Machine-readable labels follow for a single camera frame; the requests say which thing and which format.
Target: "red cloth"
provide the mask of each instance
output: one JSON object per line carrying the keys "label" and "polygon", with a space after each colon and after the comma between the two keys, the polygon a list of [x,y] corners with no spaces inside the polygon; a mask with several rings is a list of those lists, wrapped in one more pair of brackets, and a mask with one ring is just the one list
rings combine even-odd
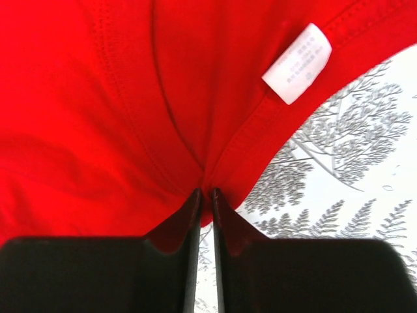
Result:
{"label": "red cloth", "polygon": [[[199,186],[236,208],[320,104],[417,41],[416,16],[415,0],[2,1],[0,242],[143,235]],[[309,23],[333,52],[288,106],[261,76]]]}

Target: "black object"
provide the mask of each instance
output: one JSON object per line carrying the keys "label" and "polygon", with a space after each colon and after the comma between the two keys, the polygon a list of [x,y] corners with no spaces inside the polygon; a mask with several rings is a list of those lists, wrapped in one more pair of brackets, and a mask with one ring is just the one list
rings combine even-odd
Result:
{"label": "black object", "polygon": [[[201,192],[140,238],[19,238],[0,313],[193,312]],[[219,312],[417,312],[401,258],[372,240],[269,239],[213,193]]]}

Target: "botanical print fabric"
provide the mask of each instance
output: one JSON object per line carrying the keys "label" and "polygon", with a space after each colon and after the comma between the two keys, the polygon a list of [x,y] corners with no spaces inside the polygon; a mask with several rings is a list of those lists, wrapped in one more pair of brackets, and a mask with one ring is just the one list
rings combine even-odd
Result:
{"label": "botanical print fabric", "polygon": [[[417,290],[416,60],[413,46],[328,99],[237,211],[273,238],[385,240]],[[212,236],[201,230],[198,313],[217,312]]]}

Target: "clothing label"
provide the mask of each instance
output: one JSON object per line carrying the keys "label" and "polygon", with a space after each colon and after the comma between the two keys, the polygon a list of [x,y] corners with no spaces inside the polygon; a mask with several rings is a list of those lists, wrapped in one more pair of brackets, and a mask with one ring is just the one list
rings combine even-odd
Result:
{"label": "clothing label", "polygon": [[293,103],[326,66],[332,47],[314,24],[309,24],[262,76],[286,104]]}

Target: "red fabric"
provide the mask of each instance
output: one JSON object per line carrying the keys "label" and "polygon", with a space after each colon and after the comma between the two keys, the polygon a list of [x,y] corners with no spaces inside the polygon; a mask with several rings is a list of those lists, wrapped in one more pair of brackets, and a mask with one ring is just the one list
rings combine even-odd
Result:
{"label": "red fabric", "polygon": [[[417,41],[416,15],[414,0],[2,1],[0,243],[143,235],[199,186],[236,208],[320,104]],[[288,106],[261,76],[308,23],[333,52]]]}

